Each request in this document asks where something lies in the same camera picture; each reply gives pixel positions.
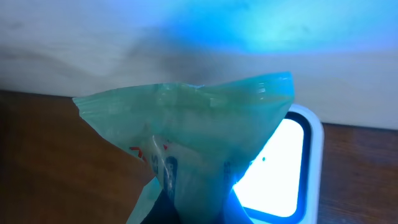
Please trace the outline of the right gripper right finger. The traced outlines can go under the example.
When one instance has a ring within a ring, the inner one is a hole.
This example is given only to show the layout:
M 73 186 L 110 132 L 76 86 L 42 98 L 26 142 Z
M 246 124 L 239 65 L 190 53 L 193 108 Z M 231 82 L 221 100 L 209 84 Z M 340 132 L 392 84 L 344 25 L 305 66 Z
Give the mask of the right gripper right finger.
M 224 224 L 253 224 L 239 202 L 234 190 L 231 190 L 223 207 Z

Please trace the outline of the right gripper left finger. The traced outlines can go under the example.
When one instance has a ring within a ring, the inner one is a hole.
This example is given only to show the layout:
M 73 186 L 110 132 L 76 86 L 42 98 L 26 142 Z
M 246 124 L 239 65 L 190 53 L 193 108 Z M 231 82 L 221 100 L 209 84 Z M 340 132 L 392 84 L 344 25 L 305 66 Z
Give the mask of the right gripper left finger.
M 179 215 L 163 190 L 146 216 L 146 224 L 180 224 Z

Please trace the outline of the mint green snack packet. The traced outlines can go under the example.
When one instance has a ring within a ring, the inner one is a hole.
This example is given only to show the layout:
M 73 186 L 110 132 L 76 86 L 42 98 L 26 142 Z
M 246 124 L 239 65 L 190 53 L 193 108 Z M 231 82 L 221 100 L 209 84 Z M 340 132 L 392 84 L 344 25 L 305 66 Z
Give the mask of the mint green snack packet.
M 151 166 L 182 223 L 223 222 L 228 195 L 285 118 L 290 73 L 212 86 L 160 83 L 74 98 L 103 139 Z M 142 194 L 139 222 L 158 197 Z

